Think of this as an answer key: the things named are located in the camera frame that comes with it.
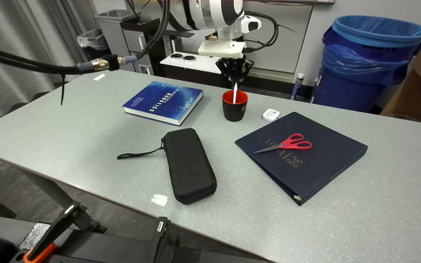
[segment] cup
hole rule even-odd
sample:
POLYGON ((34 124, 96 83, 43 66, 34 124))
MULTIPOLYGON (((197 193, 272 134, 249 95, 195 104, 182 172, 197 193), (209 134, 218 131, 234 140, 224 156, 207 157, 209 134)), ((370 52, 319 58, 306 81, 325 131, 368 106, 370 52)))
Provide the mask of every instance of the cup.
POLYGON ((241 90, 237 91, 236 102, 234 103, 234 91, 226 91, 222 95, 222 107, 224 108, 224 116, 231 122, 241 121, 246 112, 248 103, 248 95, 241 90))

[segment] drawer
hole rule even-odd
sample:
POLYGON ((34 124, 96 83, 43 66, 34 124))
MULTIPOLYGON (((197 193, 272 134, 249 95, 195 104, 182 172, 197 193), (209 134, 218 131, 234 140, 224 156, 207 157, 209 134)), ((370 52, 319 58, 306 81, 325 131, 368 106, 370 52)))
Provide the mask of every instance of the drawer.
POLYGON ((130 30, 123 30, 124 37, 126 39, 126 43, 128 45, 129 51, 131 52, 141 52, 141 44, 139 41, 142 41, 143 46, 145 46, 146 41, 144 34, 140 31, 130 31, 130 30))
POLYGON ((149 55, 145 55, 140 60, 134 62, 134 68, 137 73, 153 75, 152 63, 149 55))

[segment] red scissors handle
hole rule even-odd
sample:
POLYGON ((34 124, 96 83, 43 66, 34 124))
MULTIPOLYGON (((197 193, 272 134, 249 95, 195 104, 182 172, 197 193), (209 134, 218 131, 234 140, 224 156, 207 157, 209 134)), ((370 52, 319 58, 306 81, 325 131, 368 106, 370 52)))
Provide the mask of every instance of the red scissors handle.
POLYGON ((297 149, 297 150, 308 150, 313 147, 311 142, 309 141, 302 141, 303 135, 300 133, 292 134, 287 140, 281 142, 279 144, 279 148, 281 149, 297 149))

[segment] blue book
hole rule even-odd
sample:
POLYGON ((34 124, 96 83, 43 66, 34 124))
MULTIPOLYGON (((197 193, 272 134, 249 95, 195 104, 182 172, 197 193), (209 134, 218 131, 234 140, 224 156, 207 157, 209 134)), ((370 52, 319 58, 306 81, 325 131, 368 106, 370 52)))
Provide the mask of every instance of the blue book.
POLYGON ((297 112, 292 112, 235 143, 298 205, 353 165, 368 147, 327 128, 297 112), (255 151, 276 145, 294 133, 313 144, 309 150, 255 151))
POLYGON ((154 81, 123 108, 129 114, 180 126, 203 96, 197 88, 154 81))

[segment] curtain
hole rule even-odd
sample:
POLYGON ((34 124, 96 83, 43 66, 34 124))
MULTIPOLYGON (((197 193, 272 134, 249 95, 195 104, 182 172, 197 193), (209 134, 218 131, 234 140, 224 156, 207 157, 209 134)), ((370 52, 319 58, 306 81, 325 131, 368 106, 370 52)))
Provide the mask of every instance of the curtain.
MULTIPOLYGON (((65 66, 87 61, 76 37, 94 28, 88 0, 0 0, 0 50, 31 60, 65 66)), ((57 82, 59 75, 0 64, 0 117, 57 82)))

